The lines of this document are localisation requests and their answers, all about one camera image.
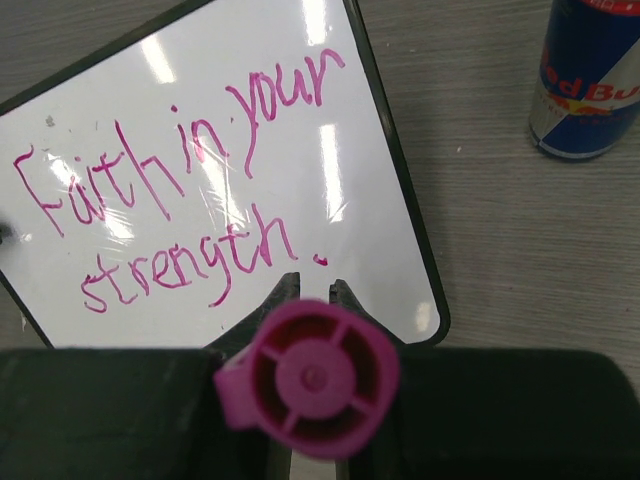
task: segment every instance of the pink handwriting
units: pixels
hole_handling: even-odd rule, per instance
[[[249,74],[248,99],[246,96],[243,96],[237,88],[233,86],[226,87],[225,90],[235,97],[246,114],[249,122],[250,145],[244,163],[244,171],[248,178],[253,178],[251,173],[251,161],[254,156],[258,139],[258,117],[260,116],[261,118],[264,118],[267,122],[272,122],[277,117],[279,106],[290,107],[296,104],[298,100],[302,100],[307,105],[315,103],[317,107],[322,106],[323,85],[328,68],[328,59],[331,59],[338,68],[344,68],[345,66],[342,57],[337,52],[329,48],[324,49],[320,53],[319,62],[314,61],[310,57],[304,58],[308,75],[310,77],[311,88],[308,87],[308,80],[305,79],[303,72],[299,69],[294,69],[292,74],[293,86],[289,94],[285,93],[285,87],[283,86],[285,75],[279,63],[276,63],[275,65],[275,81],[272,77],[262,72],[253,72]],[[171,112],[178,113],[178,107],[172,105]],[[184,198],[186,196],[182,186],[160,157],[157,155],[150,155],[146,159],[140,161],[137,154],[134,152],[134,148],[132,147],[130,140],[126,137],[123,126],[120,122],[118,120],[114,120],[113,126],[115,135],[122,146],[122,148],[118,150],[122,151],[118,151],[113,155],[109,155],[105,152],[100,155],[98,165],[87,166],[85,168],[87,181],[91,187],[90,192],[86,186],[82,184],[82,180],[77,174],[72,175],[70,177],[70,184],[66,185],[66,187],[68,187],[68,202],[65,202],[62,198],[58,198],[53,202],[44,202],[40,200],[40,196],[29,183],[28,175],[25,173],[23,166],[24,163],[27,160],[30,160],[34,155],[33,145],[30,146],[27,153],[20,155],[13,163],[32,200],[47,216],[48,220],[51,222],[61,238],[64,238],[65,236],[64,230],[60,226],[59,221],[54,218],[53,212],[63,209],[65,205],[71,208],[73,216],[80,224],[90,225],[95,221],[105,221],[105,212],[107,209],[107,202],[105,201],[105,198],[109,198],[109,196],[107,195],[105,197],[105,192],[102,192],[98,187],[98,184],[96,183],[97,174],[103,174],[103,178],[108,181],[109,187],[113,192],[115,192],[117,201],[119,201],[122,206],[125,208],[135,208],[138,197],[137,194],[139,192],[134,188],[134,183],[129,181],[125,183],[125,185],[122,185],[116,178],[115,172],[118,170],[119,165],[123,163],[129,163],[133,167],[136,172],[137,179],[143,184],[144,188],[146,188],[147,192],[167,221],[171,221],[171,213],[158,193],[158,185],[154,185],[149,178],[148,169],[154,168],[157,172],[160,172],[164,175],[167,184],[171,185],[180,197]],[[189,132],[187,132],[187,129],[178,123],[177,130],[180,134],[180,145],[186,162],[187,174],[192,171],[189,142],[193,145],[195,156],[201,163],[212,160],[220,161],[220,159],[224,159],[224,161],[226,161],[226,159],[229,158],[230,154],[228,150],[223,146],[213,125],[206,119],[201,118],[191,122]],[[200,137],[202,132],[206,132],[208,137],[212,140],[216,151],[205,152],[205,146],[203,146]],[[79,156],[75,156],[74,160],[77,163],[82,162],[82,158]],[[118,209],[119,205],[110,205],[110,207]],[[229,241],[232,246],[234,238],[231,236],[231,232],[228,232],[228,235],[230,236],[226,240]],[[265,258],[261,250],[258,250],[258,252],[260,256]]]
[[[311,76],[311,83],[313,85],[313,92],[315,95],[316,106],[322,105],[322,86],[324,77],[327,72],[327,58],[331,58],[333,62],[339,67],[344,68],[345,63],[342,57],[331,50],[325,48],[320,53],[320,68],[316,68],[316,64],[310,57],[305,57],[305,63],[309,69],[309,75]],[[256,149],[256,143],[258,140],[258,128],[260,124],[258,122],[258,101],[260,103],[260,111],[262,117],[271,122],[275,120],[278,110],[278,102],[276,98],[280,100],[283,106],[289,107],[293,105],[298,98],[310,105],[314,100],[314,95],[307,92],[304,76],[300,70],[294,70],[294,85],[293,93],[291,97],[287,99],[282,88],[282,68],[279,64],[276,64],[276,81],[274,82],[271,77],[260,72],[249,74],[249,98],[243,96],[240,91],[231,85],[226,87],[226,90],[231,93],[240,104],[242,110],[244,110],[247,120],[249,122],[249,128],[251,129],[251,137],[249,141],[249,150],[244,162],[244,173],[248,178],[253,178],[251,173],[251,161]]]
[[[322,265],[323,267],[326,267],[327,265],[329,265],[329,262],[327,261],[327,259],[320,258],[320,255],[318,255],[317,253],[313,256],[313,261],[316,262],[318,265]]]
[[[59,198],[57,203],[42,203],[40,199],[36,196],[33,189],[31,188],[31,185],[29,185],[29,182],[27,182],[27,177],[25,176],[24,172],[20,168],[20,164],[22,162],[24,162],[25,160],[29,160],[33,156],[33,152],[34,152],[33,145],[31,145],[31,149],[29,150],[29,152],[23,155],[20,155],[18,158],[16,158],[16,160],[13,162],[13,166],[18,171],[18,175],[20,175],[20,178],[22,179],[22,183],[24,184],[24,187],[29,192],[29,195],[31,195],[31,198],[33,198],[33,201],[36,202],[36,205],[38,205],[38,207],[40,207],[40,209],[44,212],[44,214],[47,216],[49,221],[53,224],[54,228],[57,230],[58,234],[62,238],[64,238],[64,232],[62,231],[58,223],[55,221],[55,219],[53,218],[53,215],[51,215],[51,213],[49,212],[49,210],[56,210],[56,209],[62,208],[62,199]]]
[[[265,222],[262,218],[260,211],[255,203],[251,204],[251,210],[255,216],[255,221],[258,225],[260,234],[258,245],[256,246],[253,254],[250,267],[242,265],[238,255],[237,239],[243,239],[246,241],[250,237],[250,232],[234,232],[234,226],[227,226],[227,235],[218,239],[218,243],[214,243],[210,236],[203,236],[200,239],[200,256],[194,255],[187,247],[183,247],[174,244],[167,250],[159,250],[156,252],[152,260],[146,257],[138,257],[132,262],[127,262],[129,272],[133,277],[135,283],[142,289],[145,297],[148,297],[153,293],[152,284],[155,284],[163,289],[176,289],[187,287],[193,283],[195,277],[202,279],[208,279],[209,273],[205,273],[199,263],[199,258],[204,260],[204,264],[213,269],[214,267],[220,267],[221,273],[224,275],[225,287],[218,298],[209,304],[209,307],[217,307],[228,296],[231,291],[232,271],[229,268],[227,259],[220,245],[228,241],[229,252],[231,259],[235,267],[245,274],[253,273],[256,268],[258,258],[262,258],[267,267],[273,266],[271,257],[272,245],[270,241],[273,241],[273,237],[282,241],[282,246],[287,253],[287,256],[292,260],[297,260],[298,257],[293,253],[293,249],[287,236],[284,220],[275,217],[265,226]],[[271,231],[278,227],[275,231],[279,234],[270,235]],[[100,284],[103,280],[107,280],[107,283],[112,287],[116,294],[118,302],[123,305],[129,305],[139,298],[138,293],[133,293],[128,298],[123,293],[121,284],[116,278],[116,272],[118,272],[120,265],[112,266],[111,268],[105,268],[102,263],[100,255],[96,258],[96,265],[100,271],[99,275],[87,275],[84,281],[80,284],[80,290],[87,297],[84,302],[85,307],[95,313],[105,313],[108,310],[108,301],[106,298],[98,296],[95,291],[89,289],[93,285]],[[189,265],[190,269],[185,270],[185,266]]]

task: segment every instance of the red bull logo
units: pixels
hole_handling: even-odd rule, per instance
[[[563,103],[561,105],[558,103],[558,106],[561,108],[565,108],[569,110],[572,114],[577,115],[606,115],[606,113],[597,112],[597,110],[606,110],[607,112],[610,109],[597,109],[592,105],[583,104],[583,106],[579,107],[578,104],[572,103],[578,99],[581,94],[583,94],[583,98],[581,102],[615,102],[616,100],[627,100],[632,97],[637,97],[637,100],[640,101],[640,85],[637,85],[632,88],[618,88],[615,85],[609,85],[606,83],[590,83],[587,84],[582,78],[578,77],[574,80],[564,80],[561,79],[556,72],[556,70],[550,65],[549,62],[549,50],[545,47],[543,55],[542,55],[542,70],[544,72],[544,77],[546,79],[547,84],[551,84],[554,87],[557,87],[558,90],[563,94],[563,96],[553,95],[553,100],[557,103]],[[568,100],[568,104],[562,102],[562,99]],[[581,108],[585,108],[584,112],[580,113],[579,110]]]
[[[547,92],[547,97],[553,100],[557,107],[566,110],[570,115],[611,115],[613,113],[613,108],[594,107],[580,100],[561,97],[551,92]]]

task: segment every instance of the marker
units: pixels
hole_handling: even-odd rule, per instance
[[[336,305],[286,303],[213,377],[227,425],[258,427],[323,459],[346,459],[373,437],[400,379],[394,346]]]

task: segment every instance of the whiteboard black frame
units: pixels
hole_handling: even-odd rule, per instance
[[[52,88],[55,88],[61,83],[72,79],[89,68],[103,62],[109,57],[120,53],[125,48],[141,41],[145,37],[157,32],[167,25],[180,20],[182,17],[215,1],[216,0],[185,0],[175,7],[170,8],[164,13],[161,13],[155,18],[152,18],[148,22],[142,24],[140,27],[124,34],[104,47],[69,65],[68,67],[63,68],[58,73],[51,75],[9,100],[1,103],[0,117],[46,93]],[[351,31],[356,42],[358,55],[362,62],[367,82],[369,84],[369,89],[378,111],[378,116],[380,117],[382,130],[387,141],[387,146],[389,147],[389,153],[391,154],[391,159],[400,183],[400,189],[402,190],[409,218],[411,219],[411,225],[413,226],[413,232],[416,236],[416,241],[418,242],[418,248],[420,249],[420,254],[427,271],[427,276],[429,277],[429,284],[431,286],[431,291],[433,292],[438,314],[440,315],[438,331],[428,340],[418,343],[421,345],[436,345],[440,343],[449,332],[449,327],[451,325],[449,306],[444,294],[444,288],[442,287],[433,251],[431,250],[431,244],[429,243],[429,237],[427,236],[424,220],[420,212],[418,199],[413,189],[413,183],[411,182],[411,176],[404,157],[404,152],[400,145],[400,138],[398,137],[398,132],[391,115],[391,109],[384,92],[384,87],[382,86],[382,79],[380,78],[378,65],[376,64],[373,50],[371,49],[371,43],[369,42],[369,36],[367,35],[360,7],[357,0],[343,0],[343,3],[349,18]],[[44,331],[40,328],[38,322],[31,315],[31,312],[25,303],[13,289],[2,270],[0,270],[0,283],[7,289],[13,301],[18,305],[22,314],[29,321],[44,344],[47,347],[53,348],[53,345],[45,335]]]

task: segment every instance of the energy drink can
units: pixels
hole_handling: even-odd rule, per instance
[[[529,118],[547,154],[605,153],[640,114],[640,0],[554,0]]]

